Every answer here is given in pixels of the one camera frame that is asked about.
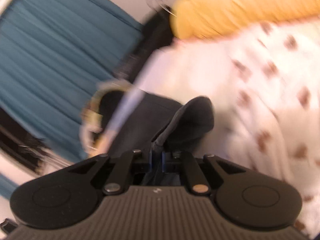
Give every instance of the black fabric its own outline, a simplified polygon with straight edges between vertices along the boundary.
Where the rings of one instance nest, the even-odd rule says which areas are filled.
[[[100,109],[102,115],[113,112],[107,105]],[[212,104],[206,97],[194,98],[182,106],[177,101],[146,93],[122,126],[108,154],[119,157],[132,149],[148,152],[151,144],[155,153],[162,152],[164,145],[170,150],[192,152],[213,125]]]
[[[94,141],[96,141],[100,137],[100,135],[103,134],[123,95],[123,91],[110,91],[102,97],[99,105],[99,114],[103,113],[101,120],[102,130],[99,133],[93,134]]]
[[[119,157],[132,149],[149,151],[155,134],[167,126],[181,106],[177,101],[146,93],[113,141],[109,156]]]

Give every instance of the ridged surface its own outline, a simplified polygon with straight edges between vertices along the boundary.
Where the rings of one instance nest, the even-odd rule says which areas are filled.
[[[7,240],[303,240],[294,228],[249,231],[225,220],[205,197],[183,187],[131,186],[106,197],[86,220],[69,228],[38,230],[19,226]]]

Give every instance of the metal screw head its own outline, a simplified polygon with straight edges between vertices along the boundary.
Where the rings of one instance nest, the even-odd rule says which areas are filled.
[[[173,157],[174,159],[179,159],[180,156],[181,156],[181,153],[182,153],[182,151],[180,151],[180,150],[175,150],[174,152],[172,152],[172,157]]]
[[[120,185],[117,183],[109,183],[104,186],[106,192],[116,192],[121,189]]]
[[[192,187],[192,190],[197,193],[206,193],[209,190],[209,187],[204,184],[196,184]]]

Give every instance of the blue curtain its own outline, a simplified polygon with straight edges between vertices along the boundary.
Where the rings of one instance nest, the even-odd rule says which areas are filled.
[[[6,199],[10,199],[11,194],[18,187],[13,181],[0,173],[0,195]]]
[[[0,19],[0,105],[64,158],[86,157],[80,112],[138,42],[109,0],[14,0]]]

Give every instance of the blanket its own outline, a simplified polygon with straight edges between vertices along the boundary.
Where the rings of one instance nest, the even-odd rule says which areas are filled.
[[[320,231],[320,46],[269,23],[245,31],[233,63],[231,161],[293,185],[303,199],[295,223]]]

